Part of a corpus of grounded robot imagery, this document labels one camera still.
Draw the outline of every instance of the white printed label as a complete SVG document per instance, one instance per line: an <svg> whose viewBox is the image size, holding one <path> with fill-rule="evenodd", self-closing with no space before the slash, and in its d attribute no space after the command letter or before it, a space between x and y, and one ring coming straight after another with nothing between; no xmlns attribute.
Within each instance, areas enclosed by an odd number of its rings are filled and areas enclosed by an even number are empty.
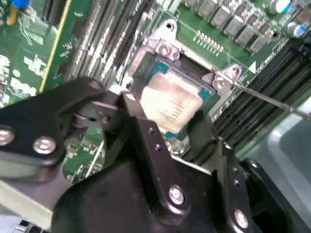
<svg viewBox="0 0 311 233"><path fill-rule="evenodd" d="M47 64L45 64L41 59L39 59L38 55L35 55L34 60L31 60L28 57L24 57L24 63L27 64L28 69L34 72L36 75L41 77L44 76L44 71Z"/></svg>
<svg viewBox="0 0 311 233"><path fill-rule="evenodd" d="M8 78L10 73L9 67L10 67L10 60L5 56L0 55L0 76Z"/></svg>
<svg viewBox="0 0 311 233"><path fill-rule="evenodd" d="M13 87L13 88L15 88L17 90L21 90L25 94L29 94L31 96L35 96L35 93L36 93L36 89L34 87L30 87L26 83L21 83L16 78L12 78L11 79L11 87Z"/></svg>

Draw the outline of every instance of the blue capacitor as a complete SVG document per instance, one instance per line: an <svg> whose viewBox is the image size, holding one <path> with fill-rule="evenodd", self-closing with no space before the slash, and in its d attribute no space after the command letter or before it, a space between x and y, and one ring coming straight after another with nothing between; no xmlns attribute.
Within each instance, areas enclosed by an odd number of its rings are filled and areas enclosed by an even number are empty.
<svg viewBox="0 0 311 233"><path fill-rule="evenodd" d="M272 14L284 14L291 5L292 2L290 0L272 0L269 4L269 10Z"/></svg>
<svg viewBox="0 0 311 233"><path fill-rule="evenodd" d="M287 33L293 37L299 38L306 33L306 27L302 24L291 22L287 25Z"/></svg>

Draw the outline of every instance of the motherboard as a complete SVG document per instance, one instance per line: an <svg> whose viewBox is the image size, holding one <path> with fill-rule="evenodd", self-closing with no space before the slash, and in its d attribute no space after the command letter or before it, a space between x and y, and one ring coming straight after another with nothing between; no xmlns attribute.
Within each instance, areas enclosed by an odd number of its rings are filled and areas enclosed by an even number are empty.
<svg viewBox="0 0 311 233"><path fill-rule="evenodd" d="M174 156L192 157L197 111L243 155L311 96L310 0L1 0L0 107L79 78L130 90ZM99 129L67 141L64 176L104 168Z"/></svg>

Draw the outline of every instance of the silver screw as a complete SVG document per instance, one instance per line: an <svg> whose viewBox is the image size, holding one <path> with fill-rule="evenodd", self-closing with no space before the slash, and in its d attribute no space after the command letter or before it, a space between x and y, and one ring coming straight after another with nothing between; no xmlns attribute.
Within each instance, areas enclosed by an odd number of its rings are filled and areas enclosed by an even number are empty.
<svg viewBox="0 0 311 233"><path fill-rule="evenodd" d="M181 205L182 203L184 203L184 200L185 200L184 194L177 187L170 187L169 196L170 196L172 202L174 202L176 205Z"/></svg>
<svg viewBox="0 0 311 233"><path fill-rule="evenodd" d="M257 168L257 167L258 167L257 164L255 164L254 161L251 161L250 164L251 164L254 168Z"/></svg>
<svg viewBox="0 0 311 233"><path fill-rule="evenodd" d="M162 56L168 56L172 53L172 48L166 44L159 47L159 52Z"/></svg>
<svg viewBox="0 0 311 233"><path fill-rule="evenodd" d="M145 39L143 40L143 42L142 42L142 45L145 45L145 46L146 46L146 45L148 44L148 42L149 42L148 39L145 38Z"/></svg>
<svg viewBox="0 0 311 233"><path fill-rule="evenodd" d="M130 100L136 101L136 98L135 98L132 94L127 93L126 96L127 96L127 98L129 98Z"/></svg>
<svg viewBox="0 0 311 233"><path fill-rule="evenodd" d="M223 87L224 87L224 82L218 82L217 84L216 84L216 86L217 86L217 88L219 89L219 90L221 90Z"/></svg>
<svg viewBox="0 0 311 233"><path fill-rule="evenodd" d="M237 221L237 223L240 227L242 227L244 229L246 229L248 227L247 218L241 210L234 211L234 217L235 217L235 220Z"/></svg>
<svg viewBox="0 0 311 233"><path fill-rule="evenodd" d="M0 146L5 146L14 140L14 133L7 129L0 130Z"/></svg>
<svg viewBox="0 0 311 233"><path fill-rule="evenodd" d="M34 142L33 149L39 154L51 154L56 149L56 143L52 138L42 136Z"/></svg>

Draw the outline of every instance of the capacitor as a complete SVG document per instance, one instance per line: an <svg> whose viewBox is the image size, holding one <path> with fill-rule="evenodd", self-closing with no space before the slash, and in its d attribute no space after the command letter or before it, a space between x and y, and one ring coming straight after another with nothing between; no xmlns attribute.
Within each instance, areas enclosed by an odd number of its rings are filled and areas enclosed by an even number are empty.
<svg viewBox="0 0 311 233"><path fill-rule="evenodd" d="M16 18L17 18L17 8L12 5L10 9L10 16L6 18L6 24L12 26L13 24L15 24Z"/></svg>
<svg viewBox="0 0 311 233"><path fill-rule="evenodd" d="M283 14L288 11L291 6L290 0L272 0L269 4L271 14Z"/></svg>
<svg viewBox="0 0 311 233"><path fill-rule="evenodd" d="M306 27L302 24L291 22L287 25L287 33L293 37L299 38L306 33Z"/></svg>

